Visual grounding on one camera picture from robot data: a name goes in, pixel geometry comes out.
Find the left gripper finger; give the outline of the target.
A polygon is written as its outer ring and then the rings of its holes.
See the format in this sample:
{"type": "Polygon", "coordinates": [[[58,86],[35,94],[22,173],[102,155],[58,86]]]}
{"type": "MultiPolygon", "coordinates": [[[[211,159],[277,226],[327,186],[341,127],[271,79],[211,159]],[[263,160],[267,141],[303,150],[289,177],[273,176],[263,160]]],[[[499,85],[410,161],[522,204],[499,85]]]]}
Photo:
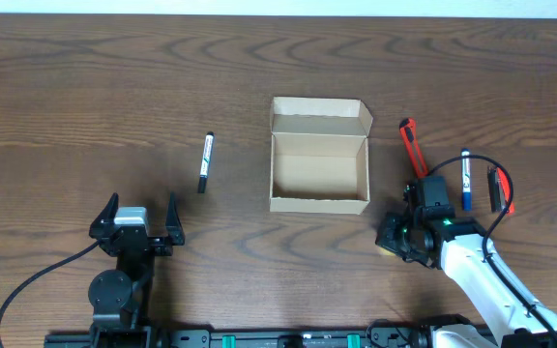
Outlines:
{"type": "Polygon", "coordinates": [[[185,233],[179,219],[176,205],[176,195],[171,192],[166,211],[165,229],[171,240],[184,240],[185,233]]]}
{"type": "Polygon", "coordinates": [[[117,192],[114,192],[104,208],[98,214],[98,216],[94,219],[94,221],[90,224],[91,229],[104,229],[108,225],[111,225],[115,219],[117,210],[119,207],[119,195],[117,192]]]}

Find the blue whiteboard marker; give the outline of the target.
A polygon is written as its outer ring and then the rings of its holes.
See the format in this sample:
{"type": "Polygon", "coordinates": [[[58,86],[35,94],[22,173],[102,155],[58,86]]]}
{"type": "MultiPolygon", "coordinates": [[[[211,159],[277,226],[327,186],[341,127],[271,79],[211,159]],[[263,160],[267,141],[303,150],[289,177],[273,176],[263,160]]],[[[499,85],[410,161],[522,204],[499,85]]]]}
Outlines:
{"type": "Polygon", "coordinates": [[[471,166],[470,151],[467,148],[461,150],[461,178],[462,178],[462,210],[469,212],[472,210],[471,192],[471,166]]]}

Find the orange utility knife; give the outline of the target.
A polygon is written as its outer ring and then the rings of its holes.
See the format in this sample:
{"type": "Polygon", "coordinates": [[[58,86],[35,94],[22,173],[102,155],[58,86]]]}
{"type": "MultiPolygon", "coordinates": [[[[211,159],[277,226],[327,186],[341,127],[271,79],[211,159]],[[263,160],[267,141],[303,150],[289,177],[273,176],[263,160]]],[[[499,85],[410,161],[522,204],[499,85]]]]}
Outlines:
{"type": "Polygon", "coordinates": [[[399,133],[416,177],[424,178],[428,174],[428,168],[417,140],[415,120],[412,118],[403,119],[399,124],[399,133]]]}

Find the clear tape roll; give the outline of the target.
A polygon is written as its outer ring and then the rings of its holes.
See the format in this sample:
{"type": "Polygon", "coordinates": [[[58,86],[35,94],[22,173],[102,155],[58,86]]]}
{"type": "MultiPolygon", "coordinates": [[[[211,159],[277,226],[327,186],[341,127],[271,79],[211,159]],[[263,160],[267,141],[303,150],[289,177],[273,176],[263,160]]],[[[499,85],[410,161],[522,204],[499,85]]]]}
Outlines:
{"type": "Polygon", "coordinates": [[[392,252],[391,250],[388,250],[388,249],[386,249],[386,248],[384,248],[384,247],[381,247],[381,246],[380,246],[380,247],[378,248],[378,250],[379,250],[379,253],[380,253],[381,255],[396,257],[396,254],[395,254],[394,252],[392,252]]]}

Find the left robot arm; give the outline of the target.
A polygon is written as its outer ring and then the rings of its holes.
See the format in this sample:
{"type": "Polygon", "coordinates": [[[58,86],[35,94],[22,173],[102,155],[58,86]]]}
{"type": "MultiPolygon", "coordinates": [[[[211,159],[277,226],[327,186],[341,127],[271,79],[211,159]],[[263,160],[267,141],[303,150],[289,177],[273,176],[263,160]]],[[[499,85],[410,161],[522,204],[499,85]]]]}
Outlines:
{"type": "Polygon", "coordinates": [[[116,259],[116,267],[97,275],[89,286],[95,326],[126,331],[146,324],[155,259],[171,256],[175,246],[185,243],[174,194],[169,197],[165,229],[164,236],[149,236],[147,209],[121,207],[116,193],[90,224],[89,236],[116,259]]]}

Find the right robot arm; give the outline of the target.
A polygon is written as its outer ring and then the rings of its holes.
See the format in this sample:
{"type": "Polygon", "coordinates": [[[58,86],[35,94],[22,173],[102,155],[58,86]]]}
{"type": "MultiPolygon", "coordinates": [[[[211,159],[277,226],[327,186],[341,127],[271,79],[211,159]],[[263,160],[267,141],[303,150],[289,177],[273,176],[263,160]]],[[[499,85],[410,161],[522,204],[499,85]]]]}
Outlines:
{"type": "Polygon", "coordinates": [[[441,270],[480,313],[492,339],[471,325],[428,324],[412,346],[557,347],[557,314],[543,305],[497,252],[472,217],[459,217],[439,176],[409,183],[403,213],[388,213],[375,243],[406,263],[441,270]]]}

